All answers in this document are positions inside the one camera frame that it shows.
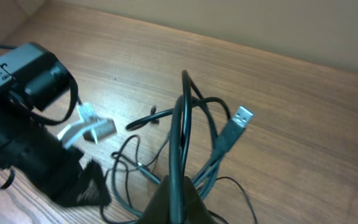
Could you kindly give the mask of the black USB cable short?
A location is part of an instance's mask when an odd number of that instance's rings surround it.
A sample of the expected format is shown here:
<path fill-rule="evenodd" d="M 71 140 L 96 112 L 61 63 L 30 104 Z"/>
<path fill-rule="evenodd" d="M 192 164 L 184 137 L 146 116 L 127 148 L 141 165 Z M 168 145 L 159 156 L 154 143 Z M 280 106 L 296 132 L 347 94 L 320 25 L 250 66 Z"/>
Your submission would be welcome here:
<path fill-rule="evenodd" d="M 192 179 L 193 183 L 196 184 L 195 186 L 198 187 L 197 190 L 201 191 L 201 193 L 200 193 L 201 199 L 204 199 L 209 194 L 209 192 L 211 191 L 211 189 L 213 188 L 213 185 L 215 184 L 215 182 L 217 180 L 220 180 L 220 179 L 231 180 L 242 191 L 244 198 L 245 198 L 245 200 L 248 204 L 248 207 L 250 209 L 250 212 L 252 214 L 252 217 L 254 219 L 254 223 L 258 224 L 257 217 L 254 212 L 254 208 L 251 204 L 250 198 L 247 195 L 247 193 L 245 192 L 244 188 L 241 186 L 241 184 L 239 184 L 236 180 L 234 180 L 231 177 L 226 177 L 226 176 L 217 177 L 221 161 L 223 160 L 226 153 L 228 153 L 231 150 L 233 145 L 235 145 L 236 141 L 241 137 L 243 132 L 246 130 L 247 125 L 252 120 L 252 117 L 254 116 L 254 114 L 251 111 L 249 111 L 247 108 L 245 108 L 244 106 L 240 106 L 239 109 L 234 113 L 234 115 L 231 116 L 228 107 L 223 105 L 226 115 L 228 116 L 228 122 L 226 123 L 226 125 L 224 126 L 220 135 L 218 136 L 217 134 L 214 134 L 216 132 L 216 126 L 213 121 L 213 118 L 211 117 L 211 113 L 209 112 L 209 109 L 207 109 L 206 105 L 204 105 L 202 107 L 199 106 L 199 107 L 204 110 L 204 113 L 207 116 L 207 120 L 209 122 L 210 130 L 211 130 L 211 139 L 212 139 L 212 143 L 213 143 L 213 150 L 212 150 L 211 157 L 209 158 L 208 162 L 204 165 L 204 167 Z M 166 117 L 168 115 L 172 115 L 173 110 L 174 110 L 174 108 L 165 110 L 165 111 L 161 111 L 159 113 L 155 113 L 155 107 L 153 107 L 152 110 L 150 111 L 149 116 L 138 119 L 138 120 L 128 124 L 126 126 L 126 129 L 128 129 L 128 130 L 129 129 L 137 129 L 137 128 L 141 128 L 142 126 L 146 125 L 147 123 L 154 123 L 154 121 L 158 122 L 158 119 Z M 113 189 L 115 188 L 115 184 L 116 184 L 115 183 L 115 173 L 116 172 L 125 172 L 126 173 L 126 179 L 125 179 L 125 188 L 126 189 L 125 189 L 125 191 L 126 191 L 127 202 L 125 202 L 125 203 L 120 202 L 121 205 L 126 210 L 128 210 L 130 212 L 132 212 L 132 210 L 133 211 L 135 210 L 132 206 L 131 198 L 130 198 L 130 195 L 128 192 L 127 182 L 128 182 L 128 178 L 129 178 L 129 173 L 135 172 L 135 171 L 141 171 L 146 176 L 146 178 L 150 179 L 150 181 L 154 182 L 155 184 L 159 184 L 160 178 L 157 177 L 154 173 L 152 173 L 149 170 L 149 166 L 151 164 L 153 164 L 155 161 L 157 161 L 162 149 L 165 147 L 166 144 L 168 144 L 168 139 L 170 137 L 170 134 L 171 134 L 171 131 L 168 133 L 163 144 L 160 146 L 156 156 L 146 165 L 139 163 L 138 158 L 137 158 L 138 157 L 137 153 L 139 151 L 139 144 L 140 144 L 139 136 L 136 136 L 136 135 L 130 136 L 123 143 L 120 150 L 112 153 L 112 158 L 115 159 L 117 161 L 117 163 L 122 163 L 123 166 L 125 167 L 124 171 L 117 170 L 117 168 L 115 168 L 115 169 L 112 168 L 111 172 L 112 172 Z M 137 146 L 135 149 L 135 159 L 132 160 L 132 159 L 128 158 L 126 155 L 122 154 L 122 152 L 123 152 L 124 148 L 126 147 L 127 143 L 132 138 L 135 138 L 135 137 L 138 138 L 138 143 L 137 143 Z M 129 169 L 128 163 L 131 166 L 134 166 L 135 168 Z"/>

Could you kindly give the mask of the black USB cable long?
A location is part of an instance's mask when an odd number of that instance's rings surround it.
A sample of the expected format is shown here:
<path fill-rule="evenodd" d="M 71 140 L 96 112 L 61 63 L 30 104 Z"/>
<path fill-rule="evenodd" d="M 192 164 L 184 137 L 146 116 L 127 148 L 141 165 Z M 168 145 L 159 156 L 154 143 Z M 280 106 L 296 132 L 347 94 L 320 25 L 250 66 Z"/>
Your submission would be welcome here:
<path fill-rule="evenodd" d="M 186 218 L 185 206 L 184 206 L 185 198 L 184 198 L 184 190 L 183 190 L 184 187 L 183 181 L 184 181 L 184 177 L 187 176 L 185 174 L 185 169 L 186 169 L 186 162 L 187 162 L 188 151 L 190 146 L 193 108 L 199 106 L 202 107 L 204 105 L 207 106 L 207 109 L 209 109 L 209 112 L 211 113 L 211 117 L 213 118 L 213 121 L 216 126 L 216 132 L 214 134 L 217 134 L 218 136 L 220 135 L 226 123 L 228 122 L 228 116 L 226 115 L 226 112 L 223 108 L 223 105 L 227 106 L 227 104 L 222 99 L 217 97 L 207 97 L 207 98 L 203 97 L 201 92 L 199 91 L 199 89 L 197 88 L 197 86 L 195 85 L 195 83 L 193 82 L 193 80 L 191 79 L 190 75 L 186 70 L 182 71 L 181 79 L 182 79 L 183 94 L 177 99 L 175 106 L 173 107 L 174 110 L 172 115 L 169 115 L 172 117 L 171 124 L 170 124 L 171 134 L 168 139 L 168 144 L 166 144 L 169 148 L 168 176 L 170 178 L 170 223 L 184 223 Z M 117 161 L 114 159 L 112 168 L 114 169 L 117 168 L 119 164 L 122 163 L 117 163 Z M 119 195 L 119 192 L 116 188 L 116 184 L 115 184 L 115 188 L 113 189 L 112 172 L 111 172 L 112 168 L 109 169 L 107 173 L 111 175 L 111 187 L 112 187 L 113 195 L 115 196 L 116 200 L 119 203 L 120 202 L 125 203 L 127 202 L 127 199 L 123 199 Z M 133 223 L 136 223 L 138 221 L 138 219 L 143 214 L 143 212 L 144 210 L 140 211 L 137 209 L 135 209 L 134 211 L 132 210 L 132 212 L 130 212 L 136 217 L 133 220 Z M 218 215 L 217 213 L 209 209 L 208 212 L 213 217 L 216 223 L 227 222 L 225 218 Z"/>

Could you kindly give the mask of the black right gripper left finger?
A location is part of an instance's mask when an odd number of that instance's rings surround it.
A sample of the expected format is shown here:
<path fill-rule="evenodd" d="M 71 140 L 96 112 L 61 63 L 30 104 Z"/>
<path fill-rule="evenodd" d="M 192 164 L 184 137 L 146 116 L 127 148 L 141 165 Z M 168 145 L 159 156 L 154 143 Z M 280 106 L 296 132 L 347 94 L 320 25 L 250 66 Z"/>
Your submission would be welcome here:
<path fill-rule="evenodd" d="M 170 223 L 170 178 L 166 175 L 137 224 L 169 224 Z"/>

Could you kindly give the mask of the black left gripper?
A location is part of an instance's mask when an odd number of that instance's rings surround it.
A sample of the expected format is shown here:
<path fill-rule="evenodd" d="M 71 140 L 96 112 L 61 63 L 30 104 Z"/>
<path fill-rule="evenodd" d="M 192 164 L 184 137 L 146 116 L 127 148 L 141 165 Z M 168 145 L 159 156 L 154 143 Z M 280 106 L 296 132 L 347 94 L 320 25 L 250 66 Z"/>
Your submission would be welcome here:
<path fill-rule="evenodd" d="M 84 171 L 84 153 L 65 149 L 46 129 L 22 131 L 0 145 L 0 167 L 14 166 L 43 194 L 63 207 L 106 206 L 111 202 L 99 163 L 91 160 Z"/>

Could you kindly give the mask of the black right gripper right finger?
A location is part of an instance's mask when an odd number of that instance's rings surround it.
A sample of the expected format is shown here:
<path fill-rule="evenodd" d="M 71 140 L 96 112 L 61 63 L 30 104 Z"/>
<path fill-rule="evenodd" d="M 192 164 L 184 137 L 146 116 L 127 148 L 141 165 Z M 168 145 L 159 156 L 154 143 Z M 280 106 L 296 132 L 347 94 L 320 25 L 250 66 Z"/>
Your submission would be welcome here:
<path fill-rule="evenodd" d="M 215 224 L 189 177 L 184 177 L 184 224 Z"/>

